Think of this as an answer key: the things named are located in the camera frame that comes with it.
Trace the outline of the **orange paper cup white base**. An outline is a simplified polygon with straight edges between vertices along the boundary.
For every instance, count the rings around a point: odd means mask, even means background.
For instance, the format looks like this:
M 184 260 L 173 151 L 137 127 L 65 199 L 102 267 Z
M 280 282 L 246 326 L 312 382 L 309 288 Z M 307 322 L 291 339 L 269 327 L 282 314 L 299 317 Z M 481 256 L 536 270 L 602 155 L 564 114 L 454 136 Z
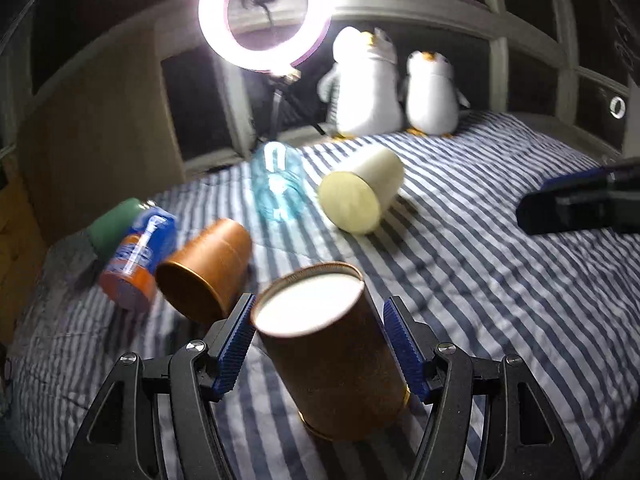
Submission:
M 367 439 L 404 410 L 409 390 L 356 266 L 318 263 L 279 278 L 250 322 L 313 434 Z

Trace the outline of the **orange plastic cup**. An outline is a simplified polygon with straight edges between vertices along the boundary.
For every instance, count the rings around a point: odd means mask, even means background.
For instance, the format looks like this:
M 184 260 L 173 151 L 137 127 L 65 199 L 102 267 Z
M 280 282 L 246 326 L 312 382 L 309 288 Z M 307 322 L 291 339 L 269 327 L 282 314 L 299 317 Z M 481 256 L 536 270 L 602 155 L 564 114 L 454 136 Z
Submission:
M 205 327 L 228 318 L 244 283 L 252 239 L 241 223 L 222 218 L 156 268 L 165 299 Z

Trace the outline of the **green metal cup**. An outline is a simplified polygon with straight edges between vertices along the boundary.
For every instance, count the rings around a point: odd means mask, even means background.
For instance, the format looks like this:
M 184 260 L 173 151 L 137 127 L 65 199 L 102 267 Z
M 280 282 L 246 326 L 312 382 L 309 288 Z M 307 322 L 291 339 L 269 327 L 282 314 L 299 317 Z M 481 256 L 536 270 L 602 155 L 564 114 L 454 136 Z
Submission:
M 88 237 L 100 263 L 107 263 L 112 258 L 137 216 L 152 206 L 152 200 L 142 202 L 137 198 L 127 198 L 88 226 Z

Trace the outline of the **cream white cup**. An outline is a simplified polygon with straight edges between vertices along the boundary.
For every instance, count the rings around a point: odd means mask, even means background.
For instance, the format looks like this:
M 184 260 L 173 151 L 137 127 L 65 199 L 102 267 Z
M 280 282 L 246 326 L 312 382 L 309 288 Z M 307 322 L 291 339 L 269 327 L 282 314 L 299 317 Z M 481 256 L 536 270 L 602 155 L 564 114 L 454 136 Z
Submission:
M 368 234 L 380 224 L 404 177 L 404 165 L 390 148 L 381 144 L 362 146 L 322 179 L 319 205 L 339 229 Z

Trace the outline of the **clear blue plastic cup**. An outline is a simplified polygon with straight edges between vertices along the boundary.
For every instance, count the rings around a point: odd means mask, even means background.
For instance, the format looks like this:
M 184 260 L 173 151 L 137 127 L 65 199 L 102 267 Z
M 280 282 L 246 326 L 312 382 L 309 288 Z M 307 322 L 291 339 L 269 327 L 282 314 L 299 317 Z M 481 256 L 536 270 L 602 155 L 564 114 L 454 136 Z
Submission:
M 306 206 L 306 179 L 299 151 L 291 145 L 270 141 L 262 144 L 250 161 L 252 192 L 262 218 L 290 222 Z

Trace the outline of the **striped blue white bedsheet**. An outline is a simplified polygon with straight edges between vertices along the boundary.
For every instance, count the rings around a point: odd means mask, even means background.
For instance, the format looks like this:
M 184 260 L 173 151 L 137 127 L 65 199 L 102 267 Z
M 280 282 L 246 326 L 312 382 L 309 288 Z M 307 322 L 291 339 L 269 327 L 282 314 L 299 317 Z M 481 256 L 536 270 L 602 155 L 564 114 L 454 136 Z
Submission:
M 254 207 L 242 164 L 156 196 L 187 242 L 220 218 L 253 240 L 247 286 L 266 288 L 311 264 L 344 261 L 376 304 L 390 296 L 440 339 L 485 359 L 518 353 L 552 401 L 585 476 L 608 458 L 639 396 L 639 241 L 589 231 L 530 237 L 521 197 L 592 160 L 503 114 L 466 116 L 450 139 L 388 134 L 405 168 L 397 200 L 367 236 L 339 231 L 316 200 L 288 223 Z M 9 351 L 6 424 L 43 479 L 61 474 L 75 434 L 125 352 L 168 356 L 196 329 L 163 298 L 117 307 L 98 283 L 88 237 L 48 252 Z

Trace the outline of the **orange blue printed can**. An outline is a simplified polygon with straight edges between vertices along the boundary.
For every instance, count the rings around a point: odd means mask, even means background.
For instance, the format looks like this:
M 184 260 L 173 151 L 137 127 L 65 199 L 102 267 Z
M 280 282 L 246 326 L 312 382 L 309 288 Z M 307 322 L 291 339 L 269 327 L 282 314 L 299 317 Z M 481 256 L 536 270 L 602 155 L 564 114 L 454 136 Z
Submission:
M 157 291 L 155 271 L 176 248 L 176 217 L 157 206 L 146 208 L 108 260 L 99 284 L 119 307 L 149 311 Z

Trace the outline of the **small white penguin plush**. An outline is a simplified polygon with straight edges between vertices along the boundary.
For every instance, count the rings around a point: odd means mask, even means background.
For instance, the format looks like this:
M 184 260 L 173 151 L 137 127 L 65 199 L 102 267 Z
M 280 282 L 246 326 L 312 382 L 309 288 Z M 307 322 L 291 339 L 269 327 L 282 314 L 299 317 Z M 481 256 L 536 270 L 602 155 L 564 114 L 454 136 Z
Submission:
M 454 81 L 454 66 L 445 55 L 431 51 L 409 55 L 405 98 L 407 132 L 415 136 L 452 136 L 460 108 L 470 107 Z

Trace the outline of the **orange wooden headboard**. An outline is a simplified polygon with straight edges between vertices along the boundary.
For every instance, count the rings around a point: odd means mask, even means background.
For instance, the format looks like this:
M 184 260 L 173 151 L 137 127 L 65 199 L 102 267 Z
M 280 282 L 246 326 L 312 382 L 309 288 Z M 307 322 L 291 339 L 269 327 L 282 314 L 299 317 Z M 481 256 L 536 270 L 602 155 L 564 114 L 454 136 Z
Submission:
M 1 343 L 12 344 L 14 330 L 39 278 L 44 244 L 23 178 L 13 154 L 1 159 Z

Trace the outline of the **large white penguin plush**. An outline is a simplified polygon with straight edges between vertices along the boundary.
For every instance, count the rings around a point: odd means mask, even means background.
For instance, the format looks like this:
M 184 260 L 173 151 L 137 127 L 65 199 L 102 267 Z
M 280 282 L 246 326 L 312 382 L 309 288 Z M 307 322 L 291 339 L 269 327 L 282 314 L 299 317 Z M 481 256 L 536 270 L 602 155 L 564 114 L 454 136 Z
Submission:
M 334 64 L 320 79 L 318 97 L 342 138 L 393 133 L 404 124 L 398 100 L 397 52 L 383 29 L 347 26 L 333 43 Z

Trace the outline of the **light wood panel board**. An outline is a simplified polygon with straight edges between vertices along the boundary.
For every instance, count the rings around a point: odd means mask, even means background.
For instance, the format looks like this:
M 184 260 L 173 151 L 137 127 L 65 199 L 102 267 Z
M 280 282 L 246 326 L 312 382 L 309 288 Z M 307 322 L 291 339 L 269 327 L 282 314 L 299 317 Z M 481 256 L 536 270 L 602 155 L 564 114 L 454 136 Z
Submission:
M 53 244 L 127 198 L 186 180 L 152 30 L 81 62 L 17 133 L 41 235 Z

